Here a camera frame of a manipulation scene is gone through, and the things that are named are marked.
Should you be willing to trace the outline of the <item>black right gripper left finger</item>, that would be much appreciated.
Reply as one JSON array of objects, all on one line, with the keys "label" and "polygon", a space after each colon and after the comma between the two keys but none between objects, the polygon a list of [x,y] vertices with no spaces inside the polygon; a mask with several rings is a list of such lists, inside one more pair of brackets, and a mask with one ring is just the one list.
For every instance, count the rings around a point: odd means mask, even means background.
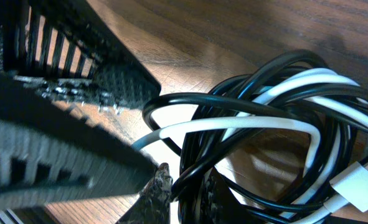
[{"label": "black right gripper left finger", "polygon": [[0,210],[137,194],[156,165],[0,74]]}]

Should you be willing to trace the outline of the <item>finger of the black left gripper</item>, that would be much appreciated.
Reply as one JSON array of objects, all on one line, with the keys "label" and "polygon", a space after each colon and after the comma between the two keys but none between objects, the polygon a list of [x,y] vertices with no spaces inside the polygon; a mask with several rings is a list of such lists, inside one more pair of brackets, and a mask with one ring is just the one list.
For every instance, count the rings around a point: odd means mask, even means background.
[{"label": "finger of the black left gripper", "polygon": [[213,168],[201,196],[199,223],[259,224],[262,222],[242,207],[222,176]]},{"label": "finger of the black left gripper", "polygon": [[172,177],[168,163],[162,163],[155,176],[140,192],[135,204],[116,224],[168,224],[170,223],[170,203]]}]

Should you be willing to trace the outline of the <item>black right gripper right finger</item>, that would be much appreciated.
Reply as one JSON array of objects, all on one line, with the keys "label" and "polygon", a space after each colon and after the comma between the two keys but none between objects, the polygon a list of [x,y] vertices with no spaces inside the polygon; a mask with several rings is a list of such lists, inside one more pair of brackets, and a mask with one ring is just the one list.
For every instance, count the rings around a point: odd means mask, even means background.
[{"label": "black right gripper right finger", "polygon": [[0,1],[0,73],[99,108],[141,109],[161,91],[87,1]]}]

